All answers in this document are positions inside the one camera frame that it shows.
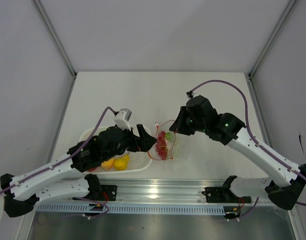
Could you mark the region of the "red grape bunch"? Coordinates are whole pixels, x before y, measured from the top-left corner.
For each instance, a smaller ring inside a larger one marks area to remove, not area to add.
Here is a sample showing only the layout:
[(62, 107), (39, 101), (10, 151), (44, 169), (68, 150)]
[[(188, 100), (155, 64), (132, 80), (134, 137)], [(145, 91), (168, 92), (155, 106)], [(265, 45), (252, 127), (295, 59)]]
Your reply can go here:
[(160, 133), (158, 133), (155, 151), (162, 160), (167, 159), (169, 150), (167, 147), (165, 131), (161, 131)]

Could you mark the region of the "clear zip top bag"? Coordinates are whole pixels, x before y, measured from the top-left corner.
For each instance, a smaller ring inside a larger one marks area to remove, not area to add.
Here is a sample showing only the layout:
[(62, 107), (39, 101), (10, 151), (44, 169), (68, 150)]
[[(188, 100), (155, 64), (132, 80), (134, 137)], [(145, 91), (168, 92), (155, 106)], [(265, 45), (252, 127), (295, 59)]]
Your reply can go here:
[(157, 142), (148, 151), (148, 156), (154, 161), (181, 161), (188, 153), (184, 136), (169, 130), (175, 121), (155, 122), (154, 137)]

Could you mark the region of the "orange fruit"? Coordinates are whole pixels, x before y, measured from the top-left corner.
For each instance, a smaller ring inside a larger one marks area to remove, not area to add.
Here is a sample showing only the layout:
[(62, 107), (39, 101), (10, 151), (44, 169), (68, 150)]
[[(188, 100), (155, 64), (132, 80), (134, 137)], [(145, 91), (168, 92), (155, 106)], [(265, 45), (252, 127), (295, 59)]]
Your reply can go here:
[(113, 167), (114, 162), (115, 162), (115, 159), (114, 159), (114, 158), (111, 158), (111, 159), (109, 159), (109, 160), (107, 160), (107, 161), (104, 161), (104, 162), (100, 165), (100, 167), (101, 167), (101, 169), (103, 169), (103, 170), (105, 170), (105, 171), (108, 171), (108, 170), (110, 170), (110, 169)]

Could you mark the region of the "white cauliflower with leaves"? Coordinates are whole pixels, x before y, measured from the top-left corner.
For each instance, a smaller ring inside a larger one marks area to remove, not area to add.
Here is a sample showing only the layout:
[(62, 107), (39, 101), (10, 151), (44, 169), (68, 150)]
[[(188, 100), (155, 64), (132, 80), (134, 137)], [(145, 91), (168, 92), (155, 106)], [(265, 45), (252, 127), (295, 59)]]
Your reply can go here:
[(184, 158), (187, 155), (186, 136), (171, 131), (166, 132), (166, 144), (168, 148), (167, 160)]

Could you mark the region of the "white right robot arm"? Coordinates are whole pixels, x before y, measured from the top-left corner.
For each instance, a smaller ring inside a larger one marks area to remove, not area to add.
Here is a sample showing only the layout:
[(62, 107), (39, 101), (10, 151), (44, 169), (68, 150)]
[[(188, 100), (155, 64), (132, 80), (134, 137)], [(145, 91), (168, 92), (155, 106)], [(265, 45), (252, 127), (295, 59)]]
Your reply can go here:
[(248, 125), (231, 113), (217, 113), (207, 98), (198, 95), (181, 106), (169, 130), (186, 136), (204, 133), (239, 152), (267, 174), (266, 178), (229, 176), (221, 189), (225, 201), (232, 202), (238, 197), (266, 198), (288, 211), (298, 204), (306, 185), (306, 163), (294, 163), (257, 140)]

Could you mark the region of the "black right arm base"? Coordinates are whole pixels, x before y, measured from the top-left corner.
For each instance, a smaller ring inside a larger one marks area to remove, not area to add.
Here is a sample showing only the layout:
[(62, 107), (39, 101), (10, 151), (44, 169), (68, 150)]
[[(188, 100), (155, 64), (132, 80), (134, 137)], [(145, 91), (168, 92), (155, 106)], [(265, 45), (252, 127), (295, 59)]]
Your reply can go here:
[(223, 190), (222, 187), (205, 187), (201, 192), (205, 196), (206, 202), (211, 204), (233, 204), (233, 206), (224, 206), (224, 218), (229, 220), (238, 220), (242, 214), (242, 208), (245, 204), (252, 202), (251, 197), (237, 197), (230, 190)]

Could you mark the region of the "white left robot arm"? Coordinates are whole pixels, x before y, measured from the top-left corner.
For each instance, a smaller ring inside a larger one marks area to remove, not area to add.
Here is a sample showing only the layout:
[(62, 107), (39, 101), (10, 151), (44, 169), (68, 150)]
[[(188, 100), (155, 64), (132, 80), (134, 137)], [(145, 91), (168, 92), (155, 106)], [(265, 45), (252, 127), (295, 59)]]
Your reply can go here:
[(0, 177), (4, 196), (4, 211), (10, 218), (31, 212), (41, 203), (61, 199), (86, 199), (95, 201), (102, 196), (102, 185), (94, 174), (77, 180), (63, 179), (100, 167), (102, 163), (125, 152), (148, 152), (157, 139), (146, 132), (143, 125), (133, 129), (108, 127), (98, 135), (91, 133), (85, 140), (71, 147), (54, 162), (29, 173), (14, 176), (6, 173)]

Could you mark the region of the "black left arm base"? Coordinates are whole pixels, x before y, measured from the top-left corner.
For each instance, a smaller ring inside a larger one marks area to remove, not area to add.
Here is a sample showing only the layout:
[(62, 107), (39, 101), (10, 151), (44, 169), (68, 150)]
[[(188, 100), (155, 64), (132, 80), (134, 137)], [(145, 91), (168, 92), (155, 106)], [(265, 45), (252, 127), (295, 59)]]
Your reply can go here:
[(104, 185), (103, 190), (95, 200), (83, 200), (76, 197), (73, 197), (72, 200), (86, 202), (86, 212), (84, 211), (82, 215), (91, 219), (109, 212), (108, 203), (116, 200), (116, 190), (116, 186)]

